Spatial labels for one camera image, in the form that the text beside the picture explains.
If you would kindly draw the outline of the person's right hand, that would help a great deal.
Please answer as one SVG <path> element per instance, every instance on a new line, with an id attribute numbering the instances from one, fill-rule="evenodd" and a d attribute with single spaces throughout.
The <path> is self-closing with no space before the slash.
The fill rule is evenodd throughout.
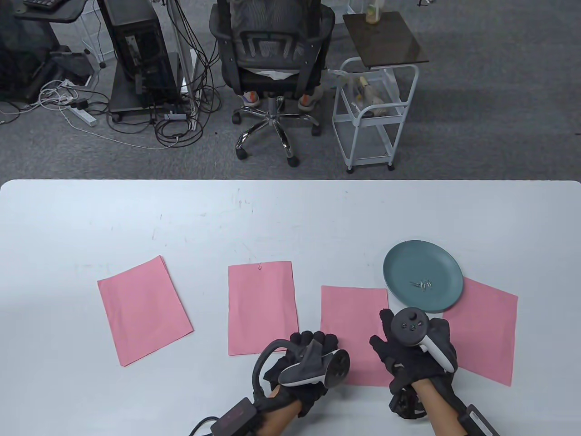
<path id="1" fill-rule="evenodd" d="M 445 372 L 428 352 L 423 352 L 419 346 L 405 346 L 396 339 L 391 328 L 394 316 L 391 309 L 382 309 L 379 317 L 387 340 L 379 336 L 371 336 L 369 339 L 372 349 L 394 377 L 389 385 L 390 392 L 395 395 L 402 390 L 409 390 L 414 382 L 425 379 L 442 381 L 450 386 L 454 376 Z"/>

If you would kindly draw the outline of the person's left hand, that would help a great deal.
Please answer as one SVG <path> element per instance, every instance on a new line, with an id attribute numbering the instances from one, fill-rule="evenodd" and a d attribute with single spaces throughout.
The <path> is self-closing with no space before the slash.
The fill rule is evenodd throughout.
<path id="1" fill-rule="evenodd" d="M 271 391 L 278 390 L 278 395 L 282 395 L 280 406 L 298 401 L 298 417 L 302 418 L 330 388 L 345 380 L 350 357 L 334 334 L 295 332 L 286 342 L 292 346 L 264 373 L 263 380 Z"/>

